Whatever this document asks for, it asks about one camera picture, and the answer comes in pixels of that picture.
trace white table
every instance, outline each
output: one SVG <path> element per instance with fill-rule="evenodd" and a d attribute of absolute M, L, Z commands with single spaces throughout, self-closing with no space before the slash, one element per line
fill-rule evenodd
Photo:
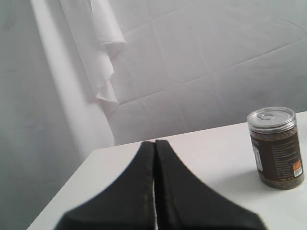
<path fill-rule="evenodd" d="M 307 112 L 297 114 L 297 119 L 304 160 L 307 159 Z M 307 182 L 286 191 L 264 185 L 258 178 L 246 123 L 162 139 L 170 142 L 197 177 L 233 202 L 257 212 L 268 229 L 307 230 Z M 139 146 L 140 142 L 92 152 L 28 229 L 53 229 L 65 211 L 110 185 Z"/>

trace barcode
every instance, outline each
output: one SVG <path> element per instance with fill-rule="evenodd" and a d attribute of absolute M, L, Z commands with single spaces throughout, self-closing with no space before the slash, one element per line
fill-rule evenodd
<path fill-rule="evenodd" d="M 299 176 L 300 174 L 302 174 L 302 167 L 299 167 L 299 169 L 294 171 L 294 176 L 295 177 Z"/>
<path fill-rule="evenodd" d="M 253 145 L 253 150 L 254 150 L 254 154 L 255 154 L 257 169 L 259 171 L 263 171 L 259 150 L 254 145 Z"/>

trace fabric fold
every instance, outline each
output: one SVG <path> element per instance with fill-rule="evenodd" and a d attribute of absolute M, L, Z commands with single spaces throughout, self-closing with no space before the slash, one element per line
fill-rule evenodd
<path fill-rule="evenodd" d="M 108 0 L 59 0 L 96 98 L 118 105 L 111 58 L 126 44 Z"/>

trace orange label sticker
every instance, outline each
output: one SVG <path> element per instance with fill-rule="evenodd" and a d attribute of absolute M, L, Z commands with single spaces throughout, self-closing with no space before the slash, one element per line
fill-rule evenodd
<path fill-rule="evenodd" d="M 296 171 L 301 167 L 301 160 L 298 160 L 298 162 L 295 162 L 293 164 L 293 170 Z"/>

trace white curtain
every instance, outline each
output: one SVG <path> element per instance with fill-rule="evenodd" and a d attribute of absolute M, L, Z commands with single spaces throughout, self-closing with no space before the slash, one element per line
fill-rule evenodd
<path fill-rule="evenodd" d="M 102 100 L 117 105 L 110 58 L 124 44 L 107 0 L 0 0 L 1 230 L 26 229 L 114 145 Z"/>

